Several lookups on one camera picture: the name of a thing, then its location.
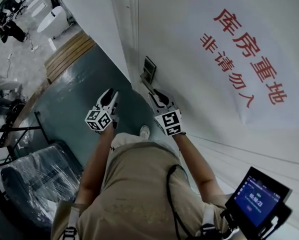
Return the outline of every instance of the plastic-wrapped chair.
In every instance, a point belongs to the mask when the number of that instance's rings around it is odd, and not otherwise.
[[[56,142],[6,165],[1,177],[19,213],[48,232],[59,200],[75,200],[82,170],[70,149]]]

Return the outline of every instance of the toilet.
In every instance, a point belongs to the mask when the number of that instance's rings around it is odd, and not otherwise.
[[[39,24],[42,20],[51,12],[51,7],[49,4],[42,2],[31,14],[33,19]]]
[[[27,7],[26,12],[32,14],[42,3],[45,3],[50,6],[52,9],[52,2],[51,0],[33,0]]]
[[[48,38],[56,38],[69,27],[66,12],[63,7],[55,7],[39,24],[37,33]]]

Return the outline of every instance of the black cable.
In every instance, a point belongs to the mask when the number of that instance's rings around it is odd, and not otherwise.
[[[188,229],[185,227],[185,225],[182,222],[179,214],[175,211],[175,208],[174,208],[174,205],[173,205],[173,200],[172,200],[172,195],[171,195],[171,189],[170,189],[170,179],[171,179],[171,175],[175,172],[175,170],[176,170],[177,167],[180,167],[184,171],[184,169],[179,164],[173,165],[168,170],[167,176],[166,176],[166,193],[167,193],[167,200],[168,200],[168,203],[170,205],[170,208],[171,208],[171,211],[172,211],[173,217],[174,217],[174,224],[175,224],[175,231],[176,231],[177,239],[178,240],[182,240],[181,236],[180,236],[179,228],[178,228],[178,223],[180,224],[180,226],[182,227],[182,229],[184,230],[184,232],[187,234],[187,236],[189,238],[193,238],[193,236],[188,231]]]

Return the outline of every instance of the touchscreen display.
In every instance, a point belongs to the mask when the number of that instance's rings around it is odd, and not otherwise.
[[[234,197],[235,202],[258,227],[279,202],[280,196],[268,189],[261,181],[248,177]]]

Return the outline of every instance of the gray floor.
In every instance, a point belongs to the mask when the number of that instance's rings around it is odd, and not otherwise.
[[[177,151],[173,139],[166,137],[154,123],[150,106],[132,90],[130,82],[97,45],[46,90],[21,126],[37,124],[33,113],[39,111],[47,136],[51,140],[65,141],[84,166],[99,139],[99,134],[90,130],[84,119],[98,97],[109,88],[120,91],[117,133],[138,135],[141,126],[148,125],[150,139],[165,141]],[[19,155],[25,156],[46,145],[39,130],[31,131],[20,142]]]
[[[25,98],[30,98],[47,78],[44,62],[54,51],[48,42],[48,37],[37,33],[39,24],[34,21],[31,14],[25,12],[23,15],[19,15],[15,22],[24,32],[29,31],[30,39],[19,42],[9,36],[6,43],[0,39],[0,73],[4,76],[8,75],[11,80],[22,82],[22,94]],[[60,37],[53,40],[56,49],[59,49],[80,30],[81,27],[74,24]],[[32,52],[32,46],[37,45],[38,49]],[[10,62],[7,61],[9,54],[12,54]]]

